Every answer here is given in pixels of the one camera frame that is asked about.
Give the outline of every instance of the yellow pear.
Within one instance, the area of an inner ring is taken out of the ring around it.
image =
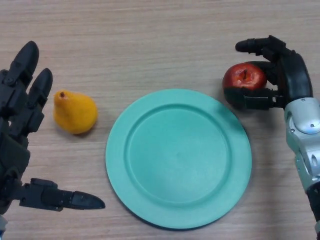
[[[82,93],[60,90],[55,93],[53,118],[70,134],[89,131],[98,118],[98,108],[94,100]]]

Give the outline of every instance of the red apple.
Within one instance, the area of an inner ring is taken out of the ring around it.
[[[267,77],[265,73],[251,63],[239,63],[230,67],[222,81],[223,89],[236,87],[255,90],[264,88],[266,84]]]

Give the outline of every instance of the wooden table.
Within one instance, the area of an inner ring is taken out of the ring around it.
[[[40,49],[35,76],[50,68],[54,83],[45,119],[30,135],[23,180],[49,179],[61,189],[100,196],[106,209],[51,212],[19,207],[5,214],[8,240],[312,240],[315,220],[286,144],[284,112],[236,112],[252,146],[252,179],[226,216],[201,229],[173,232],[133,217],[106,175],[105,146],[119,114],[139,97],[185,88],[226,103],[221,81],[232,65],[259,57],[237,53],[247,38],[274,35],[302,54],[320,91],[318,0],[11,0],[0,3],[0,66],[33,40]],[[59,89],[92,96],[96,128],[75,137],[55,126]]]

